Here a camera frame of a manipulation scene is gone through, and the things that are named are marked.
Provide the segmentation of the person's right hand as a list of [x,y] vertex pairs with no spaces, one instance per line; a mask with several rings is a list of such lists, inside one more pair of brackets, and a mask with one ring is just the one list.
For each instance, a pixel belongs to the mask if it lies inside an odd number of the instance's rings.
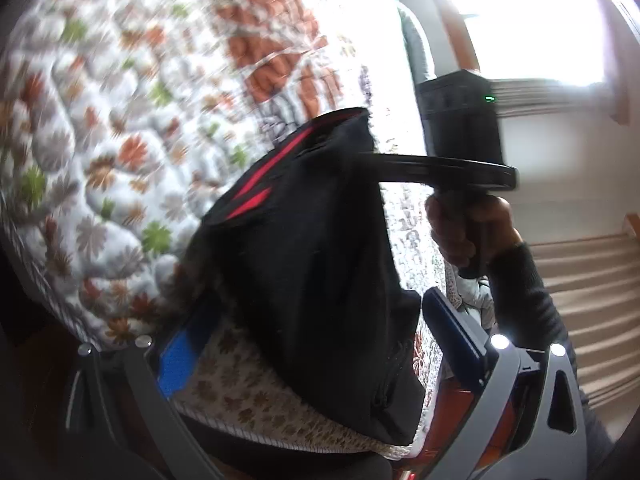
[[[444,203],[431,195],[425,202],[425,211],[432,239],[444,259],[457,268],[466,268],[478,252],[480,261],[488,266],[493,258],[523,243],[514,228],[510,204],[499,196],[485,195],[462,214],[450,214]],[[469,238],[468,221],[478,224],[485,233],[480,249]]]

